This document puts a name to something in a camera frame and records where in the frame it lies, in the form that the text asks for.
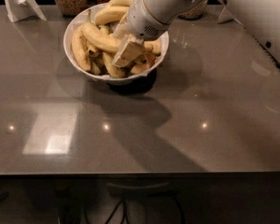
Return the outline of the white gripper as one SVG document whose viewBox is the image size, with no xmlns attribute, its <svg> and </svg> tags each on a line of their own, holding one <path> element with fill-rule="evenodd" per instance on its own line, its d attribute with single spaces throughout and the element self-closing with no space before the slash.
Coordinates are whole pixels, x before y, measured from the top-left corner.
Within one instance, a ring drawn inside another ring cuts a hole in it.
<svg viewBox="0 0 280 224">
<path fill-rule="evenodd" d="M 144 53 L 143 39 L 156 40 L 169 29 L 180 13 L 191 10 L 203 1 L 134 0 L 113 32 L 113 36 L 121 41 L 112 64 L 117 67 L 129 65 Z"/>
</svg>

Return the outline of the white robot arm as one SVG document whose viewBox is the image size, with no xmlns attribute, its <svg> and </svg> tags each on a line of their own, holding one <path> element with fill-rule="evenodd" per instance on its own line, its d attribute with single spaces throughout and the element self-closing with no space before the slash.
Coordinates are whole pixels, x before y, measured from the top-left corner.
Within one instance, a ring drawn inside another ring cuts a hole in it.
<svg viewBox="0 0 280 224">
<path fill-rule="evenodd" d="M 217 0 L 267 50 L 280 70 L 280 0 Z M 127 21 L 118 26 L 116 37 L 130 33 L 155 40 L 168 31 L 172 21 L 202 0 L 134 0 Z"/>
</svg>

